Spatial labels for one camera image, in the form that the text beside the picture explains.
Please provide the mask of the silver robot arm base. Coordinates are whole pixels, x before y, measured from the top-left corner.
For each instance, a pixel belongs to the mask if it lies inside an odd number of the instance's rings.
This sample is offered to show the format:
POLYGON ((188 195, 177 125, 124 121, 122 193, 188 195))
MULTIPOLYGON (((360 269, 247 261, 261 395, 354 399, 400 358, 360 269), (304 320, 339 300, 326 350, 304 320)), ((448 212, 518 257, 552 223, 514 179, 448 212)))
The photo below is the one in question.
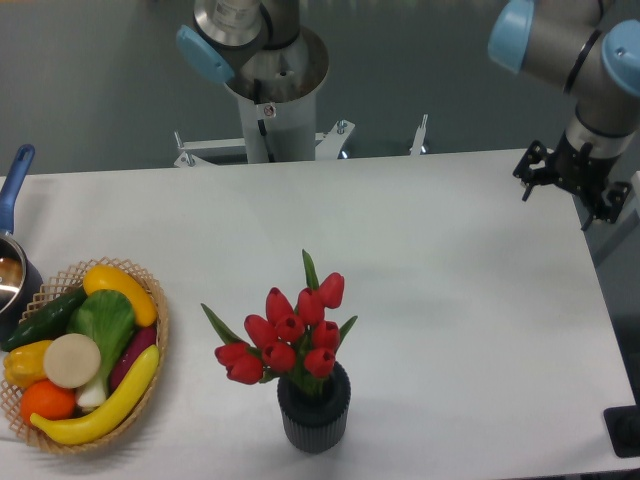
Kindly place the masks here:
POLYGON ((256 104, 310 95, 329 70, 328 50, 301 24, 298 1, 196 1, 176 44, 201 77, 256 104))

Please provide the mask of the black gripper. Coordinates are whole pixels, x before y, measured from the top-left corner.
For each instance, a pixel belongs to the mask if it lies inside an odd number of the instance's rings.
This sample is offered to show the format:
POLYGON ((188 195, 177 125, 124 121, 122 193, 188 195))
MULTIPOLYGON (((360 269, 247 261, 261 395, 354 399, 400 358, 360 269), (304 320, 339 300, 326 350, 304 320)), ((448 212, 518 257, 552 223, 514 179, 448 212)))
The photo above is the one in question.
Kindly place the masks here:
POLYGON ((621 138, 600 135, 587 128, 567 128, 553 150, 534 140, 522 155, 512 175, 524 188, 526 202, 537 186, 550 184, 550 168, 554 183, 579 194, 588 212, 581 230, 587 231, 598 220, 614 224, 631 193, 629 182, 609 185, 609 174, 621 156, 621 138))

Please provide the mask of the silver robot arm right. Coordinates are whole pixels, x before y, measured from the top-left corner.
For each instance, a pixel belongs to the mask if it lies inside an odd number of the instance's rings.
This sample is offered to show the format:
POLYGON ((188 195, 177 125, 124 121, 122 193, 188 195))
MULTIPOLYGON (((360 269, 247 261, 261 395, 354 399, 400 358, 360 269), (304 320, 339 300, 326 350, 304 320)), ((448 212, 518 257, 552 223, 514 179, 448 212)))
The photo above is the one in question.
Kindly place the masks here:
POLYGON ((614 223, 631 191, 609 174, 639 129, 639 22, 607 31, 610 1, 511 1, 488 42, 503 68, 559 87, 576 100, 555 149, 533 141, 513 171, 527 193, 555 185, 578 198, 593 221, 614 223))

